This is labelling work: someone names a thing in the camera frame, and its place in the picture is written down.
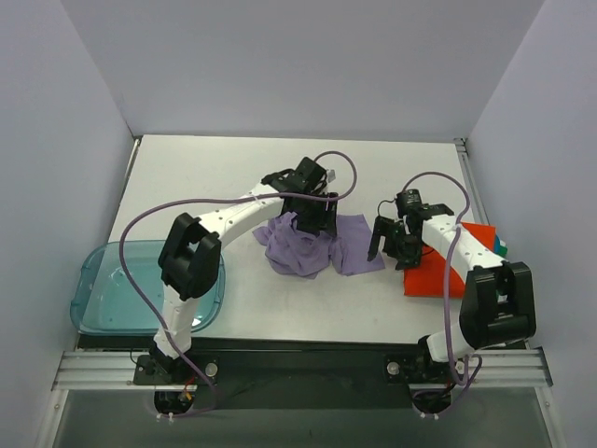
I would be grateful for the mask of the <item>purple t shirt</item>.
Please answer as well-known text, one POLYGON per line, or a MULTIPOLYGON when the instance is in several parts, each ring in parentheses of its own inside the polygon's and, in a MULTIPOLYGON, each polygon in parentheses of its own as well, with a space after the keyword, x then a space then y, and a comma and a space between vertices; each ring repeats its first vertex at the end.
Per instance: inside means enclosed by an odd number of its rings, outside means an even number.
POLYGON ((268 221, 253 230, 257 242, 265 247, 265 257, 278 274, 314 279, 332 266, 336 273, 352 276, 385 268, 380 255, 368 260, 372 230, 362 215, 339 215, 337 234, 322 231, 317 235, 298 229, 292 213, 268 221))

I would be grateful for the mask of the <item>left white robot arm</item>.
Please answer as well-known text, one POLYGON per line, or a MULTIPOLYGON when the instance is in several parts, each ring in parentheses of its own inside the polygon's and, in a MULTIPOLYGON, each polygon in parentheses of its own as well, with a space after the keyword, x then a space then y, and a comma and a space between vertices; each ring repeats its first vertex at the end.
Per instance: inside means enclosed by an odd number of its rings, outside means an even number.
POLYGON ((170 229, 158 264, 164 284, 160 325, 150 355, 155 372, 170 385, 182 382, 200 297, 218 280, 222 249, 255 226, 287 212, 305 232, 336 231, 338 195, 327 191, 328 171, 303 158, 295 169, 265 175, 227 208, 199 217, 179 215, 170 229))

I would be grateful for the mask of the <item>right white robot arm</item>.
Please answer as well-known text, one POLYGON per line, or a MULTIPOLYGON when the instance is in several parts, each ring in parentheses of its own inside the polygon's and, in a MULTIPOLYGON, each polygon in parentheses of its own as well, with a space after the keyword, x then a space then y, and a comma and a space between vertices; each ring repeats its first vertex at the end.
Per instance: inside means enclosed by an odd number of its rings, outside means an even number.
POLYGON ((376 216, 368 259, 379 253, 396 260, 396 269, 419 268, 433 249, 444 273, 464 282, 458 320, 418 341, 414 372, 434 381, 477 350, 526 340, 536 333, 535 294, 530 268, 495 254, 463 227, 444 203, 424 203, 417 189, 399 192, 395 218, 376 216))

